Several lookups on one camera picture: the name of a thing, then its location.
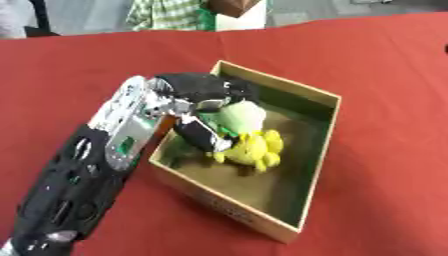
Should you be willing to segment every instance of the green plush toy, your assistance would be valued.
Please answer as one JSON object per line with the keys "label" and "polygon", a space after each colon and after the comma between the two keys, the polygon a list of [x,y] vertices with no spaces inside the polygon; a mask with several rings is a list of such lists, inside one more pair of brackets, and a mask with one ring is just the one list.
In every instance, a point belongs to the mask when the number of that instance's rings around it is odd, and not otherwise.
{"label": "green plush toy", "polygon": [[250,134],[263,129],[266,111],[252,101],[241,101],[222,108],[217,122],[236,134]]}

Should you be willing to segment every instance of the stuffed toy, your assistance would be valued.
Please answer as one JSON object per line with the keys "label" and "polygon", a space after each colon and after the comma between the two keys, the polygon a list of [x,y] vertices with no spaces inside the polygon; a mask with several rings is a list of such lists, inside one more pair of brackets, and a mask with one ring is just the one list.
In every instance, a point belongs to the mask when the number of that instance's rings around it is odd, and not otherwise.
{"label": "stuffed toy", "polygon": [[280,164],[280,152],[283,140],[276,130],[253,132],[239,136],[238,143],[223,152],[208,154],[218,163],[229,159],[235,163],[255,166],[258,172],[265,172],[269,167]]}
{"label": "stuffed toy", "polygon": [[217,114],[219,125],[240,135],[261,131],[266,111],[252,101],[241,101],[220,109]]}

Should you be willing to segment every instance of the table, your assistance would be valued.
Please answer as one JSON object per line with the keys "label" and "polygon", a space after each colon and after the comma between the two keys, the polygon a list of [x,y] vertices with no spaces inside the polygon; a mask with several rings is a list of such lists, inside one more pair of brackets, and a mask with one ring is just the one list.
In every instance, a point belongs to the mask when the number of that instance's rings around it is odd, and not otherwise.
{"label": "table", "polygon": [[142,161],[75,255],[446,255],[447,22],[434,13],[0,41],[0,240],[40,168],[121,81],[226,59],[343,96],[304,232],[274,242],[164,187]]}

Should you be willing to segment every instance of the plaid shirt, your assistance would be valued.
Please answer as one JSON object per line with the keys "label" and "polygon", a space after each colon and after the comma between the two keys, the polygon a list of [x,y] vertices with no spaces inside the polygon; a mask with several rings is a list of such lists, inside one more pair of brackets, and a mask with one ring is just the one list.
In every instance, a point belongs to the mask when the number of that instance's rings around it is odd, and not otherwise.
{"label": "plaid shirt", "polygon": [[126,22],[134,31],[144,29],[201,29],[198,10],[202,0],[135,0]]}

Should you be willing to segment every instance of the cardboard box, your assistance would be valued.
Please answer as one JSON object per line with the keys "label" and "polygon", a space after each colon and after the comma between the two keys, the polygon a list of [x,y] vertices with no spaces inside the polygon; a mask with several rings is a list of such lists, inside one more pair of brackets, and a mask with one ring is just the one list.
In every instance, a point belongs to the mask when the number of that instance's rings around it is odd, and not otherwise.
{"label": "cardboard box", "polygon": [[239,18],[260,0],[209,0],[210,10],[230,17]]}
{"label": "cardboard box", "polygon": [[263,29],[266,26],[267,0],[260,0],[238,18],[217,14],[216,31]]}
{"label": "cardboard box", "polygon": [[214,163],[170,131],[150,158],[168,185],[282,242],[301,232],[335,125],[341,97],[220,61],[215,75],[260,85],[265,128],[285,141],[282,163],[244,176],[241,166]]}

